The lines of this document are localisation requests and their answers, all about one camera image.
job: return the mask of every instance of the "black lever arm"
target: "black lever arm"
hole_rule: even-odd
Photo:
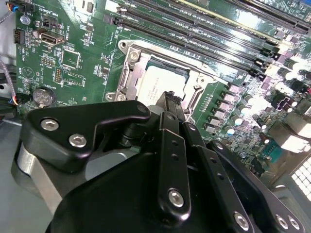
[[[234,177],[236,190],[246,195],[250,212],[263,233],[303,233],[299,219],[224,144],[215,140],[207,147],[217,153]]]

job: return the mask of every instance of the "screw hole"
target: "screw hole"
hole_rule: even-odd
[[[179,158],[178,158],[178,155],[177,155],[177,154],[172,154],[172,157],[173,157],[173,159],[174,159],[174,160],[176,160],[176,161],[178,161],[178,160],[179,160]]]
[[[220,173],[218,173],[217,174],[217,176],[219,177],[219,179],[221,179],[222,181],[225,179],[224,177],[223,177],[223,175],[222,174],[220,174]]]
[[[175,140],[172,141],[172,144],[173,144],[174,146],[178,146],[178,142],[176,142]]]
[[[122,42],[122,43],[120,44],[120,47],[121,47],[122,49],[126,48],[126,43],[125,43],[125,42]]]
[[[210,160],[211,160],[213,163],[215,163],[215,164],[217,163],[216,159],[214,159],[214,158],[211,158]]]

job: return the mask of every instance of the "integrated circuit chip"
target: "integrated circuit chip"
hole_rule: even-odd
[[[80,53],[64,49],[61,63],[63,66],[77,69],[80,61]]]
[[[249,143],[251,143],[251,141],[252,141],[251,139],[246,138],[246,139],[244,140],[244,143],[245,143],[245,144],[249,144]]]
[[[248,124],[249,124],[249,121],[245,120],[245,121],[243,121],[243,123],[241,124],[241,126],[246,127],[246,126],[248,126]]]

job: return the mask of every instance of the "black plastic bracket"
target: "black plastic bracket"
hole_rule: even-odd
[[[78,172],[93,153],[97,135],[116,126],[144,123],[149,118],[149,109],[134,100],[37,109],[26,116],[20,139],[29,153],[61,171]],[[57,122],[57,129],[45,130],[42,122],[46,119]],[[69,143],[69,137],[74,134],[84,137],[86,144],[83,147]]]
[[[182,126],[187,143],[188,155],[193,155],[193,161],[199,171],[210,183],[225,219],[227,230],[225,232],[253,233],[254,228],[235,192],[226,171],[217,154],[206,148],[198,129],[184,122]]]
[[[247,196],[248,211],[263,233],[305,232],[298,218],[224,144],[213,140],[207,148],[215,151],[226,170],[233,174],[235,189]]]
[[[172,113],[162,112],[156,141],[160,159],[157,203],[163,218],[170,225],[179,225],[190,216],[191,202],[185,140]]]

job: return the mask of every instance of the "blue wire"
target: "blue wire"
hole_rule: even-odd
[[[14,6],[12,9],[13,12],[16,12],[16,10],[18,10],[18,6]]]

